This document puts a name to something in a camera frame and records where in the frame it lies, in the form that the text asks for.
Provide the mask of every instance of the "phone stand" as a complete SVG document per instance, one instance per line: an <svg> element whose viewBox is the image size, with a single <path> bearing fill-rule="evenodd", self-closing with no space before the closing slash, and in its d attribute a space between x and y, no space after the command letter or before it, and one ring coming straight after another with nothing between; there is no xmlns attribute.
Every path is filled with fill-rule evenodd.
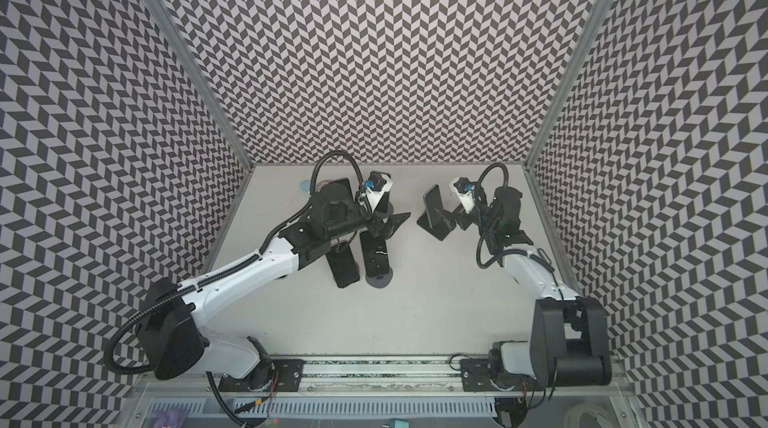
<svg viewBox="0 0 768 428"><path fill-rule="evenodd" d="M430 188L424 195L424 214L418 218L416 224L440 241L445 240L456 227L453 213L442 207L438 185Z"/></svg>

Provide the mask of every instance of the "purple plush toy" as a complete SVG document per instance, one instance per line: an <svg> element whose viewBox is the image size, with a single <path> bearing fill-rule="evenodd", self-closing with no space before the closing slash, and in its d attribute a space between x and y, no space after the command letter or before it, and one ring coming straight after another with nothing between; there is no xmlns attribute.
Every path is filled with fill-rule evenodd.
<svg viewBox="0 0 768 428"><path fill-rule="evenodd" d="M168 408L167 411L155 411L152 416L158 418L154 428L181 428L187 419L187 412L181 408Z"/></svg>

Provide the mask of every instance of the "herringbone pattern wallpaper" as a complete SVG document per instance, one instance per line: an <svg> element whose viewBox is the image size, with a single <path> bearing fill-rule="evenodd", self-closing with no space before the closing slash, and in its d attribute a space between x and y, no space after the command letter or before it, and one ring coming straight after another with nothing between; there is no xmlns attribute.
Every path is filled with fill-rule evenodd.
<svg viewBox="0 0 768 428"><path fill-rule="evenodd" d="M0 426L109 423L132 380L102 343L201 268L244 170L139 0L0 0L0 24Z"/></svg>
<svg viewBox="0 0 768 428"><path fill-rule="evenodd" d="M768 0L615 0L537 170L656 426L766 426Z"/></svg>
<svg viewBox="0 0 768 428"><path fill-rule="evenodd" d="M522 160L594 0L165 0L257 162Z"/></svg>

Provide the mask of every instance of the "white table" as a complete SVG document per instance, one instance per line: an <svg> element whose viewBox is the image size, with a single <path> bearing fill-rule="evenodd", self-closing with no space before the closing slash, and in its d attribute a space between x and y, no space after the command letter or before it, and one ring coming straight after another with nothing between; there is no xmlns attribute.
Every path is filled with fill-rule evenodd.
<svg viewBox="0 0 768 428"><path fill-rule="evenodd" d="M508 168L509 185L523 193L522 229L552 258L522 166ZM437 183L445 208L452 211L458 199L448 189L449 182L458 176L475 180L485 166L360 169L365 178L373 170L391 173L395 212L412 214L387 241L394 272L389 286L376 289L365 281L360 242L354 241L359 282L338 288L323 257L233 303L209 327L255 336L272 354L283 355L484 354L494 341L526 340L534 300L497 264L489 269L476 266L477 227L456 227L441 242L416 225L428 188ZM256 167L214 268L257 249L276 224L298 211L308 199L300 182L311 173L311 166ZM319 180L354 176L350 166L324 166ZM492 196L501 180L500 170L494 170L484 182L485 192ZM483 259L489 256L486 251Z"/></svg>

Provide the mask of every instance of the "black and white patterned backdrop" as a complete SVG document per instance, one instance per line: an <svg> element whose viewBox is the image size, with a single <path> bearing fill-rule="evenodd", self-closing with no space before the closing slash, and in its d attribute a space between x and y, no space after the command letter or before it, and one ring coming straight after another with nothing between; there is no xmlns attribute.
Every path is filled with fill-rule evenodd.
<svg viewBox="0 0 768 428"><path fill-rule="evenodd" d="M244 169L140 0L0 11L0 424L109 423L104 339L201 268Z"/></svg>
<svg viewBox="0 0 768 428"><path fill-rule="evenodd" d="M524 159L595 0L165 0L257 162Z"/></svg>
<svg viewBox="0 0 768 428"><path fill-rule="evenodd" d="M768 2L615 0L536 166L655 426L768 415Z"/></svg>

